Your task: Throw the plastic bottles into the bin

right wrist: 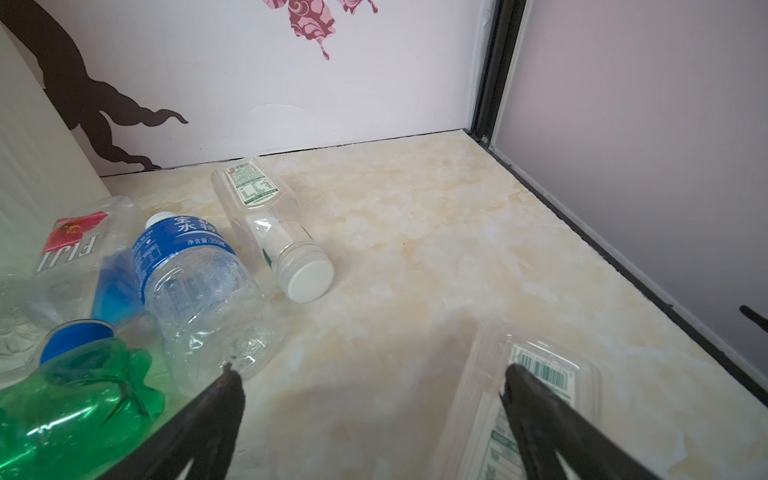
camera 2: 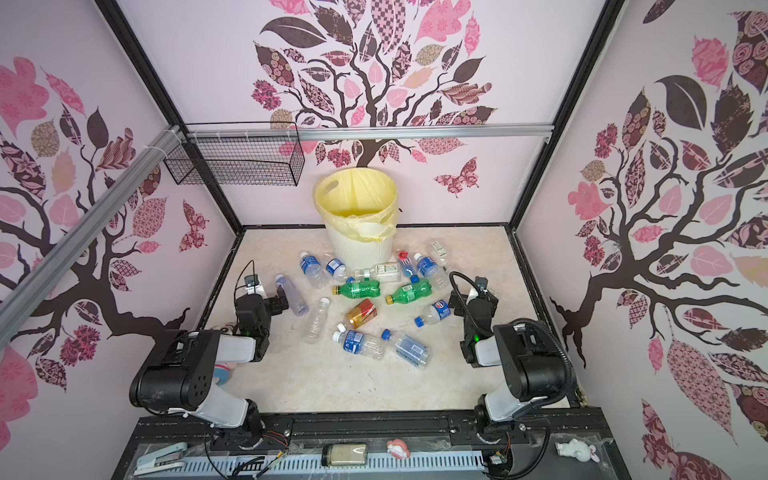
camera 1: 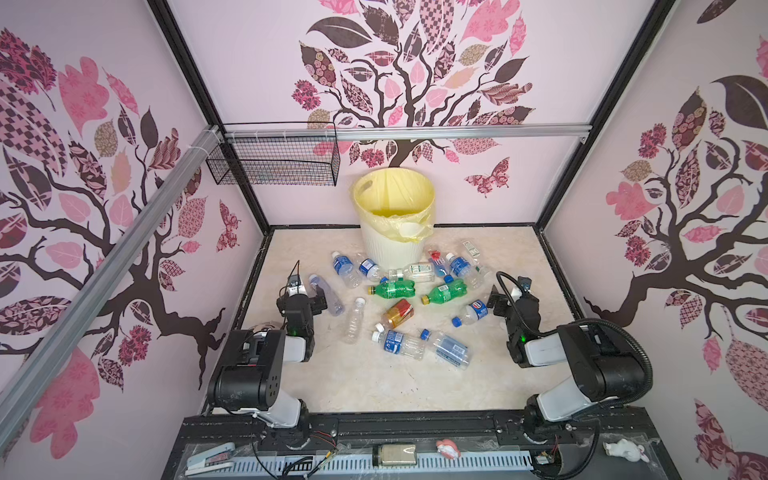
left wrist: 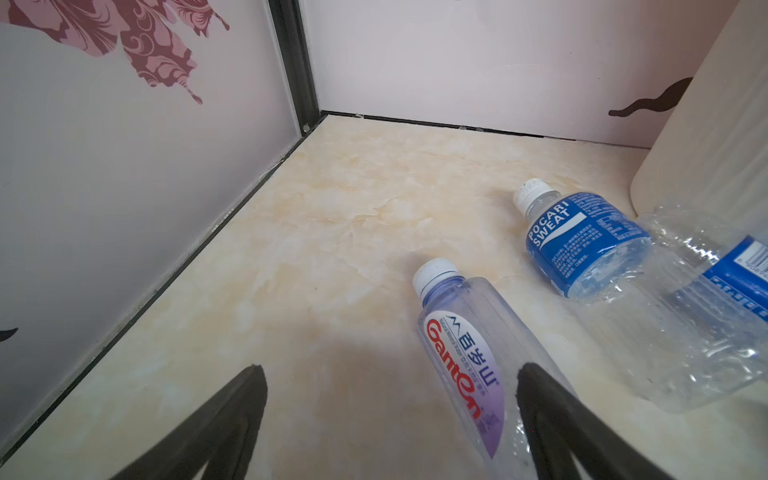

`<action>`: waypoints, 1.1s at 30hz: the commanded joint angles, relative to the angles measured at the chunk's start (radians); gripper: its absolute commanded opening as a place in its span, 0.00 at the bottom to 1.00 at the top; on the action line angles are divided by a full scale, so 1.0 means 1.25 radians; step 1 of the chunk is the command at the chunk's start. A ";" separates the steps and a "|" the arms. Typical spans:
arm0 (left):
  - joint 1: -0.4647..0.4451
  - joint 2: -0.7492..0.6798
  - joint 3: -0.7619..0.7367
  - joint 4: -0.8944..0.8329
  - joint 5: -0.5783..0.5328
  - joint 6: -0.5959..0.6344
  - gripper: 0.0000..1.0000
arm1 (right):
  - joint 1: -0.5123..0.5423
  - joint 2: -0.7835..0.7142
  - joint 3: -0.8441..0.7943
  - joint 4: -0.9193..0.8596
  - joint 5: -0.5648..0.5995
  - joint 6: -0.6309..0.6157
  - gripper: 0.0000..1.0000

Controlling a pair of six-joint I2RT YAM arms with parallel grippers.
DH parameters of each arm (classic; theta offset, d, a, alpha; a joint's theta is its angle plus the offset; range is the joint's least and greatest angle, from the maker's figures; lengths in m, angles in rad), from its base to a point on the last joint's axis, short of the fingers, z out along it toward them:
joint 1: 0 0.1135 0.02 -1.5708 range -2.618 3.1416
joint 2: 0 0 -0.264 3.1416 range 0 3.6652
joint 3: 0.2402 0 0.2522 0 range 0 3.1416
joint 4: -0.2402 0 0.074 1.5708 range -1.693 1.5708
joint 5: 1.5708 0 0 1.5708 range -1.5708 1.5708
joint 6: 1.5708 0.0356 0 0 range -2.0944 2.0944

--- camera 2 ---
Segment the small blue label bottle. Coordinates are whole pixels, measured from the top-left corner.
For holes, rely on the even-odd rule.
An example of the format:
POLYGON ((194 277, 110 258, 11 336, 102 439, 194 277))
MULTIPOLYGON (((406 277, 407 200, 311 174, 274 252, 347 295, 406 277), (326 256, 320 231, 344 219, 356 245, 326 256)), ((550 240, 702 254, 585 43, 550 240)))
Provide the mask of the small blue label bottle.
POLYGON ((324 268, 315 255, 302 251, 300 253, 300 267, 313 288, 322 289, 328 285, 324 268))

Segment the clear bottle green white label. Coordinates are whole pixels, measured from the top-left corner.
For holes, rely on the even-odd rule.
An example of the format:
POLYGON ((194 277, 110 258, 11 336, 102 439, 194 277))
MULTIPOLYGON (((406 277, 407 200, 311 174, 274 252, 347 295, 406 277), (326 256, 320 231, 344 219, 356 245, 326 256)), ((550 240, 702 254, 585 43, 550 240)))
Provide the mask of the clear bottle green white label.
POLYGON ((356 269, 353 279, 358 282, 396 283, 401 281, 402 272, 397 262, 386 262, 370 268, 356 269))

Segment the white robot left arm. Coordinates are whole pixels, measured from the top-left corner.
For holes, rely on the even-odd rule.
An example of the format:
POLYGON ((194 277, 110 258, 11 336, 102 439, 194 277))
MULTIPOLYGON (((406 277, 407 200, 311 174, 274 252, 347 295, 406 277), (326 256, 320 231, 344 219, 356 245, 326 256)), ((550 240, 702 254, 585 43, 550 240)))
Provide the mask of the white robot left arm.
POLYGON ((247 293, 234 302, 236 332, 170 330, 161 336, 129 387, 129 400, 155 415, 191 415, 214 428, 254 440, 265 433, 255 402, 226 392, 214 379, 219 364, 264 359, 272 317, 289 308, 282 289, 272 297, 247 293))

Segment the clear unlabelled bottle white cap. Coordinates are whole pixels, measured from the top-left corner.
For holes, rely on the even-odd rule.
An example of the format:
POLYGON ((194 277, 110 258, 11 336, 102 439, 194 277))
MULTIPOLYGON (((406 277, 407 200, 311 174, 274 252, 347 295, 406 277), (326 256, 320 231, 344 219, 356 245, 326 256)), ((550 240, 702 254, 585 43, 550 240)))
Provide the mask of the clear unlabelled bottle white cap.
POLYGON ((308 323, 301 340, 307 344, 315 344, 319 341, 323 328, 328 318, 328 312, 331 301, 327 297, 318 300, 310 312, 308 323))

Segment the pepsi label small bottle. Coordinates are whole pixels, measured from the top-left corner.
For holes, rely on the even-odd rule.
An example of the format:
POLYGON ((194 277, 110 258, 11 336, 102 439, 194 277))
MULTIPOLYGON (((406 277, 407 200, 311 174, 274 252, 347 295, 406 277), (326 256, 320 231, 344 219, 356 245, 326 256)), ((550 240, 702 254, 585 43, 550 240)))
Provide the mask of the pepsi label small bottle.
POLYGON ((452 310, 449 304, 445 300, 438 300, 426 307, 424 307, 419 315, 414 319, 414 324, 418 328, 422 328, 427 325, 435 325, 449 318, 452 315, 452 310))

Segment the large clear purple-tint bottle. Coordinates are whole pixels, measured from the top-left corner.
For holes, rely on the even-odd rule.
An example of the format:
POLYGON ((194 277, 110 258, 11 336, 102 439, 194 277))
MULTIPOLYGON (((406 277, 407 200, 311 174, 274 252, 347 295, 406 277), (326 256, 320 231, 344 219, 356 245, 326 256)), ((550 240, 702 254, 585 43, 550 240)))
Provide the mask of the large clear purple-tint bottle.
POLYGON ((309 313, 309 306, 306 300, 288 276, 279 273, 275 277, 275 282, 276 286, 285 294, 289 308, 297 317, 309 313))

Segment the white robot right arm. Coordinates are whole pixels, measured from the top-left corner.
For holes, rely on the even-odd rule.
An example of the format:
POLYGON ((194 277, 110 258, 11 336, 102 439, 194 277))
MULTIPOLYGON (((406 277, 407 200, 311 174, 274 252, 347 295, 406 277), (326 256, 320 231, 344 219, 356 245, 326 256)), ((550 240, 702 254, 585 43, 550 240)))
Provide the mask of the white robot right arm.
POLYGON ((463 320, 464 360, 474 368, 499 366, 504 376, 503 383, 481 395, 474 408, 480 435, 565 399, 576 383, 565 349, 546 325, 529 318, 493 325, 497 305, 491 294, 453 292, 449 299, 454 314, 463 320))

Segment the small clear green label bottle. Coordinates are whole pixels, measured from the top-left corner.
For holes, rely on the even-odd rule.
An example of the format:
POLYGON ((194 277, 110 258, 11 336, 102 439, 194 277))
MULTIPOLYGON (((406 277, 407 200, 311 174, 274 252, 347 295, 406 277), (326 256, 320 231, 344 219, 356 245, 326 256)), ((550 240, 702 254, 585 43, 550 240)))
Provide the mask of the small clear green label bottle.
POLYGON ((445 263, 449 259, 449 252, 442 241, 433 239, 429 242, 432 258, 445 263))

